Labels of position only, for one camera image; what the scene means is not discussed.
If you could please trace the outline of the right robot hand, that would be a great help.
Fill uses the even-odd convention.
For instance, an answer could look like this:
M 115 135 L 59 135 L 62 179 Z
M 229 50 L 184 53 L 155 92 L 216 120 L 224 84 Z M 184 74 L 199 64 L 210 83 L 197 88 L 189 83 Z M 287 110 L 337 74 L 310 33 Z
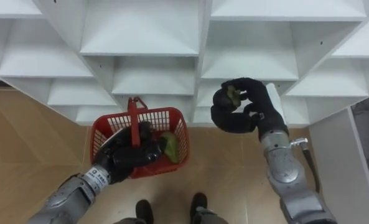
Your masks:
M 271 131 L 289 132 L 263 82 L 248 77 L 235 78 L 223 82 L 219 91 L 227 93 L 229 87 L 241 92 L 241 101 L 248 99 L 251 103 L 244 107 L 243 112 L 237 113 L 234 106 L 223 106 L 219 97 L 214 97 L 210 111 L 218 128 L 234 134 L 251 133 L 257 129 L 259 138 Z

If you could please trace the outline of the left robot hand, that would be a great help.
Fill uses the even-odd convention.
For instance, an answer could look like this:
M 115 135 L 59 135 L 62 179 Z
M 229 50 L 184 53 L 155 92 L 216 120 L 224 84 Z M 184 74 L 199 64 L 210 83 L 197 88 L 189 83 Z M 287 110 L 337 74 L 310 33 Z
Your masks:
M 93 164 L 107 172 L 110 184 L 126 180 L 137 167 L 156 162 L 167 147 L 167 139 L 154 138 L 151 123 L 138 123 L 140 145 L 132 145 L 131 128 L 114 133 L 95 154 Z

